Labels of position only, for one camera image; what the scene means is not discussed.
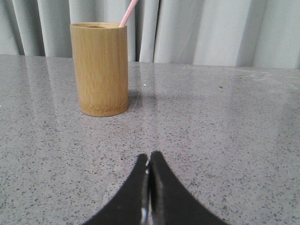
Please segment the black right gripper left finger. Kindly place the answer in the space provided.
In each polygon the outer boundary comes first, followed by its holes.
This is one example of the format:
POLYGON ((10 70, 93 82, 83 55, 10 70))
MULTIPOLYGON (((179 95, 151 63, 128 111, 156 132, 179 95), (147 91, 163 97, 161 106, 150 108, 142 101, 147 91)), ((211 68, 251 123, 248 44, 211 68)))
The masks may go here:
POLYGON ((149 212, 149 161, 137 157, 133 170, 114 197, 86 225, 146 225, 149 212))

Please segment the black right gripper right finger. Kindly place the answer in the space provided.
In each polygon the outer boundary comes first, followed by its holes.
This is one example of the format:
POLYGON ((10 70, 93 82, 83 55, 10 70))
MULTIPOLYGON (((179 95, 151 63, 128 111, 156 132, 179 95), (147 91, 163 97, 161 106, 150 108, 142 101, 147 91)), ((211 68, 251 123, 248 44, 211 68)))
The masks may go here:
POLYGON ((150 193, 155 225, 226 224, 186 190, 159 151, 150 157, 150 193))

